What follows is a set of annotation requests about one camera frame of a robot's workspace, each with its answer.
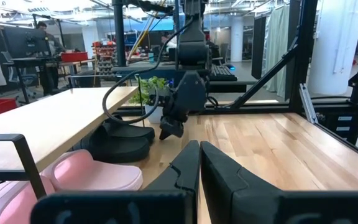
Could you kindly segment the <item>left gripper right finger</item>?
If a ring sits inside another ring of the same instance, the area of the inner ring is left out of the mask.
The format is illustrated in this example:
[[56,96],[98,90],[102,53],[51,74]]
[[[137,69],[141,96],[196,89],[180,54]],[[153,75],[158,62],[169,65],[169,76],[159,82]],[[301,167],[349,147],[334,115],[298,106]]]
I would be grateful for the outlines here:
[[358,191],[281,190],[208,141],[201,178],[212,224],[358,224]]

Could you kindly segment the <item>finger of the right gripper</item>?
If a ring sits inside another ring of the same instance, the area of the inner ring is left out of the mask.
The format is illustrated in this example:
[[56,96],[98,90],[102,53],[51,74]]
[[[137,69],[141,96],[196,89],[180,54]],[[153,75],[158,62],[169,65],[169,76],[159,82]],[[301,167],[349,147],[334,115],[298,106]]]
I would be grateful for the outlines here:
[[160,122],[161,133],[159,139],[166,139],[174,132],[174,123],[172,119],[163,119]]
[[171,122],[171,135],[182,137],[184,133],[183,123],[177,120]]

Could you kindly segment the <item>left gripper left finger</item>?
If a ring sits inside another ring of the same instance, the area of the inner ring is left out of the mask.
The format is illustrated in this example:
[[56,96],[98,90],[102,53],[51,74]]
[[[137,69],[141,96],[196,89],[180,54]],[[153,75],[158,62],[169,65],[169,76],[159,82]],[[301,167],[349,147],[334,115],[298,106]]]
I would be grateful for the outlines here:
[[63,191],[35,204],[30,224],[197,224],[200,145],[190,141],[140,191]]

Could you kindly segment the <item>pink rubber slide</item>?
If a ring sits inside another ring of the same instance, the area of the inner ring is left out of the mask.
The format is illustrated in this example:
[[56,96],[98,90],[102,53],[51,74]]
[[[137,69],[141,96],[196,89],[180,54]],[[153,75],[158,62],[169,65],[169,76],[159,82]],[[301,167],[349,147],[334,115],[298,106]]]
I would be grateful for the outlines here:
[[96,161],[85,149],[62,154],[42,175],[56,190],[139,190],[143,183],[138,167]]
[[30,224],[30,214],[37,203],[29,181],[0,184],[0,224]]

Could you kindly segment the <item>black rubber slide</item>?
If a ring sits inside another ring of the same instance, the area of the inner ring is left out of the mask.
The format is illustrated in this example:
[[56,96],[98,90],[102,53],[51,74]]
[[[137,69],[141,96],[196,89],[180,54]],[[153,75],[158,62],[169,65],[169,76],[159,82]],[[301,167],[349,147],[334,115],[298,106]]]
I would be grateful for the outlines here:
[[130,163],[145,159],[149,155],[150,145],[146,138],[111,137],[103,125],[100,125],[70,150],[86,149],[96,161]]
[[115,138],[146,138],[150,144],[155,138],[155,131],[151,127],[140,127],[131,124],[121,124],[106,119],[103,127],[111,137]]

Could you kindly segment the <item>green plant in white pot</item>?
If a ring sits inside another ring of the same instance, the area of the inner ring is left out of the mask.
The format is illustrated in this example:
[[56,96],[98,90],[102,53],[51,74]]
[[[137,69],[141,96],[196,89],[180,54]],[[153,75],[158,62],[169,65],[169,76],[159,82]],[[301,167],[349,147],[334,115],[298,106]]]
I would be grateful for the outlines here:
[[152,124],[159,124],[163,115],[163,107],[168,100],[170,93],[168,81],[164,78],[152,77],[148,79],[140,79],[137,76],[138,91],[129,100],[132,105],[141,105],[144,112],[150,113],[147,117]]

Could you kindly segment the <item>black keyboard with coloured lights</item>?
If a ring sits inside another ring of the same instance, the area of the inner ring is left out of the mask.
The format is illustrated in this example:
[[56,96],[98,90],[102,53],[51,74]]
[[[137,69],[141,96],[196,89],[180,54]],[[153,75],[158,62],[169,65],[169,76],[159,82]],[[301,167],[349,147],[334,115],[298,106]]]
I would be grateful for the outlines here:
[[211,67],[211,74],[209,76],[211,81],[218,82],[234,82],[237,81],[237,77],[233,74],[233,71],[227,68],[226,65],[213,65]]

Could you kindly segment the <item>grey desk with keyboard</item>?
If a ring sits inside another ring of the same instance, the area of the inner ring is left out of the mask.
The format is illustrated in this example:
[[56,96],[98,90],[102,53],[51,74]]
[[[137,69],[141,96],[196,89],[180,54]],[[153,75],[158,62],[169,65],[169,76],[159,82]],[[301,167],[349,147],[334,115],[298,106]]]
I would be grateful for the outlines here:
[[[124,75],[131,72],[138,72],[139,70],[147,70],[154,66],[155,63],[137,62],[126,67],[113,67],[112,72],[117,75]],[[169,81],[172,86],[177,87],[184,74],[185,70],[181,67],[177,70],[174,62],[162,62],[156,69],[141,73],[139,76],[141,79],[148,79],[154,76],[164,78]],[[237,81],[234,82],[218,82],[209,79],[209,91],[211,93],[245,93],[247,87],[252,86],[255,83],[256,81],[240,81],[238,78]]]

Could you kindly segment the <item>black upright panel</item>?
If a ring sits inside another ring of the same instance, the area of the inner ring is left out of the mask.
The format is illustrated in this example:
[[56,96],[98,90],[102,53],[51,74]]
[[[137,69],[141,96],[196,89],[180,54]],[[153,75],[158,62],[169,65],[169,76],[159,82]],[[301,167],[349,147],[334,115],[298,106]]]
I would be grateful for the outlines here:
[[265,42],[266,17],[259,16],[254,19],[253,44],[252,44],[252,68],[251,75],[255,79],[262,76],[262,62]]

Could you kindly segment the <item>black cabinet with white labels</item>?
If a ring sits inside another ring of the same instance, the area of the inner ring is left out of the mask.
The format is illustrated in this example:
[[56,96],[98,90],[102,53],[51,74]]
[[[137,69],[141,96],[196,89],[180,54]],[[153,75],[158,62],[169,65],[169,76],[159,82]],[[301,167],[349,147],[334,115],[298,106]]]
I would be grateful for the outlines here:
[[349,113],[320,113],[318,122],[342,137],[344,140],[356,144],[358,140],[358,112]]

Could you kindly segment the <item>person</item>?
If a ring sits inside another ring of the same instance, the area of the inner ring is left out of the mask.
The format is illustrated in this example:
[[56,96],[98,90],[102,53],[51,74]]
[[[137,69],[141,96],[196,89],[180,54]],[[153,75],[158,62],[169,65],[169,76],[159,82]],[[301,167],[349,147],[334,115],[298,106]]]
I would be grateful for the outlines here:
[[[64,46],[52,35],[46,32],[47,25],[38,21],[37,29],[42,30],[48,37],[48,44],[53,56],[60,55],[65,51]],[[58,88],[58,70],[56,67],[40,67],[40,84],[44,96],[51,95],[54,89]]]

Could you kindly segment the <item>wide white pillar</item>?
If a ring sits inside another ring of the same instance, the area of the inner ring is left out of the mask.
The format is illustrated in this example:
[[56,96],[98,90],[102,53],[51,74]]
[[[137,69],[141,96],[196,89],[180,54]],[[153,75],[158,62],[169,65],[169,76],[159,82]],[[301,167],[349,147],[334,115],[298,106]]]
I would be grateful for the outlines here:
[[347,91],[358,40],[358,0],[323,0],[308,88],[320,95]]

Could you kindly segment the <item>black computer monitor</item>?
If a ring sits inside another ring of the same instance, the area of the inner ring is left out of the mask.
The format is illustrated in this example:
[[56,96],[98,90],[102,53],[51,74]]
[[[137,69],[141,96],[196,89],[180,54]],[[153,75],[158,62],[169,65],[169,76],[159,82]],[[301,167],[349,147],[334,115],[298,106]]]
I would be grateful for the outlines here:
[[7,51],[12,58],[49,57],[50,47],[45,31],[6,27],[3,31]]

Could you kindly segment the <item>black metal table frame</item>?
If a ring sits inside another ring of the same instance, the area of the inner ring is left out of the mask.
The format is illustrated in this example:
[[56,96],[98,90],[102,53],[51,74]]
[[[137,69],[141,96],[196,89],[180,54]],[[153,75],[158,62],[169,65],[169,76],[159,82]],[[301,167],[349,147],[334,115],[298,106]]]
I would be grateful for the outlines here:
[[[215,101],[211,102],[211,105],[205,104],[205,109],[202,111],[191,111],[191,114],[200,113],[202,115],[213,115],[213,114],[267,114],[267,113],[296,113],[306,117],[303,104],[300,97],[300,84],[306,85],[306,69],[307,62],[310,59],[312,49],[309,45],[312,39],[312,17],[316,12],[318,0],[301,0],[300,8],[300,20],[297,28],[297,35],[293,39],[290,49],[282,56],[282,59],[271,68],[267,74],[260,78],[253,87],[245,92],[238,99],[230,104],[218,105]],[[287,103],[262,103],[257,105],[255,103],[249,104],[248,100],[255,95],[264,84],[272,79],[283,67],[288,64],[293,65],[292,75],[290,77],[290,98]],[[319,96],[317,102],[313,102],[315,113],[318,117],[320,113],[349,113],[358,112],[358,106],[353,105],[350,99],[347,101],[341,101],[338,96]],[[336,133],[332,132],[319,122],[313,124],[330,136],[337,139],[339,142],[345,144],[347,147],[358,153],[358,147],[354,144],[344,140]]]

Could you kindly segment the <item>wooden shelf with black frame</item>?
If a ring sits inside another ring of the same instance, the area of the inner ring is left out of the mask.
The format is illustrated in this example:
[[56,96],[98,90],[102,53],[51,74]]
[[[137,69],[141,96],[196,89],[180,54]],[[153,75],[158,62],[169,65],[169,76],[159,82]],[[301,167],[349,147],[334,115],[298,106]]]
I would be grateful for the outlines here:
[[39,173],[97,128],[137,91],[74,88],[0,114],[0,181],[28,180],[37,198],[46,191]]

